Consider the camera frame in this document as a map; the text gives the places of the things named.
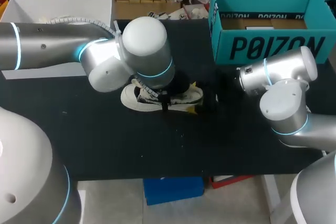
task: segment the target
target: black tabletop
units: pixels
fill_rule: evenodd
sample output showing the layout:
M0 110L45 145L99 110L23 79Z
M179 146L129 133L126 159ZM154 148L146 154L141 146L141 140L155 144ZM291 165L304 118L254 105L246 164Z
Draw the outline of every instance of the black tabletop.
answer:
M176 67L193 81L214 81L207 20L164 25ZM329 63L318 71L307 105L314 113L336 114L336 75ZM317 150L282 145L250 99L195 116L131 111L120 102L122 89L98 93L87 77L2 77L0 88L1 106L37 123L76 180L297 173L321 157Z

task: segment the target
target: shoe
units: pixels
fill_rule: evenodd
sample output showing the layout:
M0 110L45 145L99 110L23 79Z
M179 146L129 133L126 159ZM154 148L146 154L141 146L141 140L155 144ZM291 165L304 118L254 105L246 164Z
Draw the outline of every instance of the shoe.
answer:
M122 90L120 99L124 106L132 110L142 112L162 110L159 99L150 95L136 79ZM202 99L202 89L190 85L186 92L170 97L168 110L188 112L191 107L201 103Z

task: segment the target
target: white robot cap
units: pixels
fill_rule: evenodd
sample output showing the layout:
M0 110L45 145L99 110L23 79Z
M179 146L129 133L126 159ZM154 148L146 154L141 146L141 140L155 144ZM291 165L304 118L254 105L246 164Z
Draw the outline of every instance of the white robot cap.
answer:
M167 40L163 24L151 17L140 17L128 23L122 42L133 55L147 56L159 51Z
M315 58L310 49L306 46L300 47L304 65L307 69L307 73L311 81L315 81L317 78L317 66Z
M295 114L301 105L302 83L298 80L283 80L270 86L260 99L260 109L264 117L281 121Z
M0 223L21 212L50 172L51 144L32 121L0 108Z

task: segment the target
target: black strap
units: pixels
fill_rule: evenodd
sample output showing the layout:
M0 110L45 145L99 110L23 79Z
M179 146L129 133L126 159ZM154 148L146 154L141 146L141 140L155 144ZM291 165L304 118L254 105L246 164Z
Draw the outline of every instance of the black strap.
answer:
M161 102L162 105L162 111L166 112L168 111L168 106L171 106L170 96L167 94L167 92L162 92L159 94L158 98L159 102Z

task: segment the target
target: floor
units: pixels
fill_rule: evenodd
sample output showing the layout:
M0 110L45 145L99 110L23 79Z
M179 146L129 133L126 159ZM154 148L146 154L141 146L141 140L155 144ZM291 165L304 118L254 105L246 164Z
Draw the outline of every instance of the floor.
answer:
M280 196L294 175L277 175ZM141 179L79 182L85 191L83 224L269 224L269 210L259 176L201 197L147 206Z

